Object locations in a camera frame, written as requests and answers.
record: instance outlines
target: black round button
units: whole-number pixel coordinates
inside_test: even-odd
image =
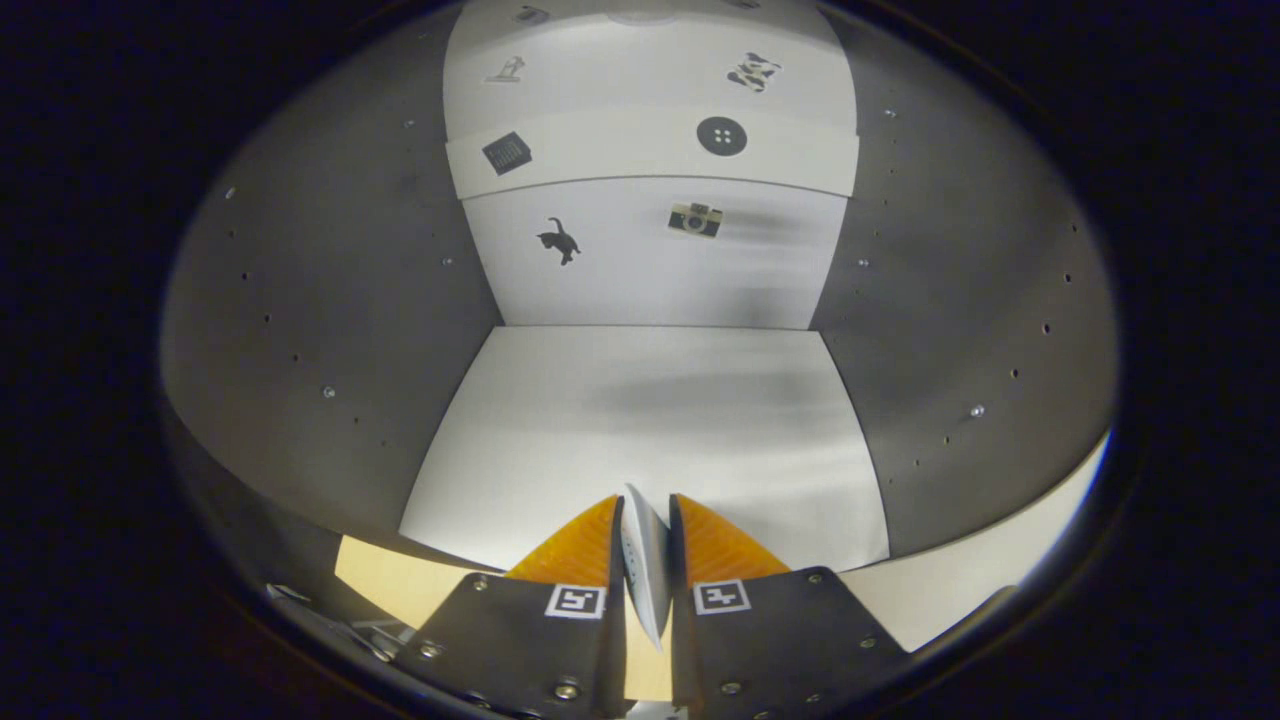
[[[713,155],[737,155],[746,147],[746,131],[728,118],[707,118],[698,123],[698,142]]]

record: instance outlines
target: gray curved wall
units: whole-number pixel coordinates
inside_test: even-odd
[[[177,416],[232,474],[317,525],[440,560],[397,528],[502,324],[444,151],[456,18],[384,38],[251,138],[188,229],[160,348]],[[1093,229],[1036,145],[923,54],[833,26],[861,147],[812,327],[901,556],[1025,506],[1084,459],[1111,416],[1116,328]]]
[[[321,527],[442,559],[397,527],[502,323],[444,154],[456,18],[398,31],[255,133],[187,231],[160,347],[177,415],[234,475]]]
[[[1096,229],[1036,142],[924,53],[832,20],[861,145],[812,327],[901,556],[1024,507],[1089,454],[1111,421],[1117,328]]]

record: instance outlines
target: orange soft finger pad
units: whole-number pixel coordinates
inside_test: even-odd
[[[570,520],[525,556],[508,578],[534,583],[605,587],[613,548],[613,514],[621,498],[609,496]]]
[[[682,495],[680,519],[685,525],[685,575],[694,583],[748,580],[791,569],[724,518]]]

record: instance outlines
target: metal bracket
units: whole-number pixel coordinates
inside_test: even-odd
[[[622,514],[614,512],[618,537]],[[406,673],[516,717],[622,717],[626,635],[622,551],[609,585],[466,575],[396,656]]]
[[[689,587],[672,519],[672,675],[690,720],[827,716],[911,664],[827,568]]]

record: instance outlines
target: paper sheet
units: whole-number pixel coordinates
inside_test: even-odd
[[[791,568],[888,556],[858,416],[815,332],[494,328],[422,461],[401,533],[511,568],[600,497],[671,493]]]

